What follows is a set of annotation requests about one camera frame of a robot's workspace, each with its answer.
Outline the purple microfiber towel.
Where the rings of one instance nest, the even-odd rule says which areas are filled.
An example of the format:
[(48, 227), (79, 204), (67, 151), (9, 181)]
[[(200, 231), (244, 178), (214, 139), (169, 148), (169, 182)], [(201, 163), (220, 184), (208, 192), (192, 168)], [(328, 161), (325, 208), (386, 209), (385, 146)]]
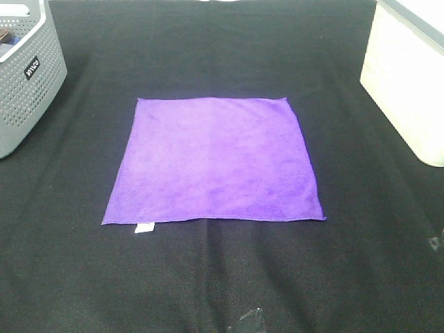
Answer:
[(137, 101), (102, 223), (195, 219), (325, 219), (286, 98)]

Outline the clear tape piece front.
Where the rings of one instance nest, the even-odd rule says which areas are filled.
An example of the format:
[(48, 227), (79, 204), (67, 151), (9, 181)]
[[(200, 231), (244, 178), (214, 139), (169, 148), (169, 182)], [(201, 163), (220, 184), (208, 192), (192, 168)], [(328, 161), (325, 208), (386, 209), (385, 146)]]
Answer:
[(264, 312), (261, 308), (251, 309), (226, 329), (227, 333), (266, 333)]

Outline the clear tape piece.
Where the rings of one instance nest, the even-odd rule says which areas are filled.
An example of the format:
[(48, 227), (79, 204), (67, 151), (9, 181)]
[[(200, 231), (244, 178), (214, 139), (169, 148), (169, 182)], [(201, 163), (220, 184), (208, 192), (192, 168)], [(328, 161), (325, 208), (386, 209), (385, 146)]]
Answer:
[(227, 333), (266, 333), (264, 312), (261, 308), (251, 309), (226, 329)]
[(444, 230), (442, 230), (442, 232), (438, 236), (429, 238), (428, 243), (434, 252), (442, 250), (444, 244)]

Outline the white plastic storage bin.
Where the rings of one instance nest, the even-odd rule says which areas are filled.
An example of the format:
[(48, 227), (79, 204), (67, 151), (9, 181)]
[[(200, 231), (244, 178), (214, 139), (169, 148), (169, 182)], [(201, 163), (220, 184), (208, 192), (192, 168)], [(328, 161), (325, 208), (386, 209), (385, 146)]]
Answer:
[(377, 1), (360, 83), (419, 160), (443, 166), (443, 2)]

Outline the grey perforated plastic basket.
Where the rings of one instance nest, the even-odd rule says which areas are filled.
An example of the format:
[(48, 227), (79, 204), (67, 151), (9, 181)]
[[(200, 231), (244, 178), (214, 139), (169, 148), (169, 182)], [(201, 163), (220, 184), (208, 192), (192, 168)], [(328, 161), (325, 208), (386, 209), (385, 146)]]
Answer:
[(2, 1), (1, 158), (25, 139), (52, 103), (67, 66), (48, 1)]

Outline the clear tape piece right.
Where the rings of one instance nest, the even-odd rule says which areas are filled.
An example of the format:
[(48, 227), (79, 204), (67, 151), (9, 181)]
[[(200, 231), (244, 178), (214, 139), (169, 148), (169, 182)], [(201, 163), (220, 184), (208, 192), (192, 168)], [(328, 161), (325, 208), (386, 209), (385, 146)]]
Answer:
[(442, 232), (438, 236), (429, 238), (428, 243), (434, 252), (442, 250), (444, 244), (444, 230), (442, 230)]

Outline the clothes inside grey basket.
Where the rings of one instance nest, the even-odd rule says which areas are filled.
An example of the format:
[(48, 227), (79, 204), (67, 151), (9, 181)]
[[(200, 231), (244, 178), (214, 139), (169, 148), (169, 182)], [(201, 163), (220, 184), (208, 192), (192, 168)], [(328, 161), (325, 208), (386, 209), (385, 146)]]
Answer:
[(0, 28), (0, 40), (1, 44), (7, 44), (14, 46), (16, 45), (20, 39), (13, 35), (8, 29), (6, 28)]

